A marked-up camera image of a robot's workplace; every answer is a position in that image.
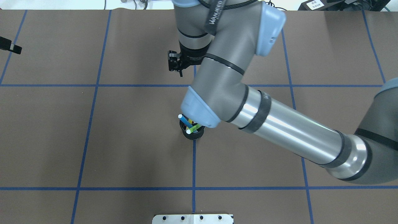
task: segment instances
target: white sticker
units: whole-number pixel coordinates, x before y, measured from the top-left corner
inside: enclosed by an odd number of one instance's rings
[[[315,0],[312,2],[307,3],[308,7],[310,7],[311,10],[315,10],[317,8],[320,8],[324,6],[324,4],[321,2],[321,0]]]

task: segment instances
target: blue marker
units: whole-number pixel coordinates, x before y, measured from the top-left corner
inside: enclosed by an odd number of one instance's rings
[[[179,114],[178,115],[178,118],[188,127],[188,128],[191,128],[192,127],[192,124],[191,123],[189,123],[188,121],[187,121],[187,119],[184,117],[184,116],[182,116],[182,114]]]

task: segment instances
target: silver metal tube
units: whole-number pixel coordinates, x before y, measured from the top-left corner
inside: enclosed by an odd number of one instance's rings
[[[338,167],[326,169],[335,178],[344,179],[357,174],[364,166],[367,159],[366,145],[362,139],[355,135],[348,135],[351,140],[352,150],[347,161]]]
[[[333,161],[342,145],[336,131],[274,99],[267,119],[254,134],[317,164]]]
[[[178,31],[178,38],[182,45],[190,49],[201,49],[206,47],[212,40],[213,36],[207,34],[199,38],[189,38],[184,36],[180,31]]]
[[[254,88],[249,88],[248,97],[238,116],[232,121],[238,128],[243,128],[254,118],[261,102],[261,94]]]

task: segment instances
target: cable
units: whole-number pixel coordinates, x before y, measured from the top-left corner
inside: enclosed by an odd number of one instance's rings
[[[234,9],[234,8],[240,8],[246,5],[250,5],[251,3],[257,2],[258,0],[248,0],[246,2],[238,3],[238,4],[233,4],[229,6],[224,6],[223,10],[228,10],[228,9]],[[206,8],[210,8],[210,4],[205,2],[204,0],[199,0],[200,4],[202,4]]]
[[[284,9],[284,8],[281,8],[281,7],[274,7],[274,8],[280,8],[280,9],[283,9],[283,10],[287,11],[287,9]]]
[[[368,10],[371,10],[372,8],[373,8],[373,6],[372,6],[372,0],[362,0],[362,2],[366,2],[366,4],[368,4],[369,5],[369,9]]]
[[[283,9],[283,10],[287,11],[287,9],[285,9],[285,8],[282,8],[282,7],[275,7],[275,4],[274,4],[273,2],[271,2],[271,1],[265,2],[265,3],[266,3],[267,5],[269,5],[269,6],[274,7],[274,8],[280,8],[280,9]]]
[[[148,0],[140,0],[141,3],[145,4],[144,9],[145,10],[148,7]]]

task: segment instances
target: black cup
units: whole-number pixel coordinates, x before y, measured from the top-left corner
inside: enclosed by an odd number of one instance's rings
[[[200,137],[202,137],[203,133],[205,132],[205,127],[201,126],[200,128],[196,129],[198,132],[187,134],[187,132],[185,131],[186,125],[181,120],[179,121],[179,127],[181,128],[182,134],[185,136],[185,138],[187,138],[189,140],[199,139]]]

